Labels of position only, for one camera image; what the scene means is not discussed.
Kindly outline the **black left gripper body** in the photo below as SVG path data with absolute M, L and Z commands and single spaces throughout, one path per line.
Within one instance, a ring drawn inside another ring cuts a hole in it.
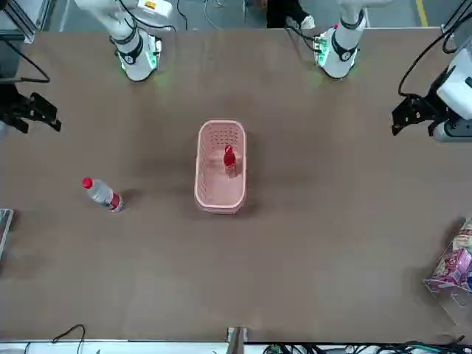
M 425 120 L 447 120 L 450 118 L 448 106 L 437 95 L 437 87 L 431 86 L 423 99 Z

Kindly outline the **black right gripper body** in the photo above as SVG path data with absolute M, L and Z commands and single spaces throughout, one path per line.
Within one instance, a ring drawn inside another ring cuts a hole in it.
M 20 94 L 15 86 L 2 86 L 1 120 L 9 120 L 13 117 L 25 117 L 30 114 L 30 99 Z

